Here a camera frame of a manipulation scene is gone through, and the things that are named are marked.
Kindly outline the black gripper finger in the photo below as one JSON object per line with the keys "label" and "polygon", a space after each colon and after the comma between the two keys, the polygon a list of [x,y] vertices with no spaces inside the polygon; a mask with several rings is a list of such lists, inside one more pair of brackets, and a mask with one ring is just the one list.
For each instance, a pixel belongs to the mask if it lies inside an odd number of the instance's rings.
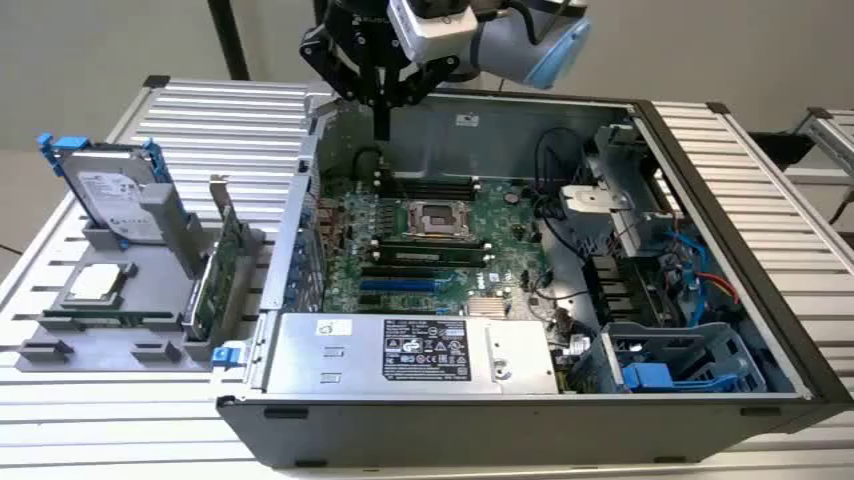
{"label": "black gripper finger", "polygon": [[391,110],[416,105],[444,82],[459,67],[459,57],[452,55],[428,61],[404,79],[399,78],[399,69],[388,68],[381,86],[381,140],[389,140]]}
{"label": "black gripper finger", "polygon": [[375,140],[383,140],[383,100],[377,68],[372,62],[367,38],[356,30],[341,41],[325,28],[305,32],[299,46],[301,58],[335,92],[348,101],[372,109]]}

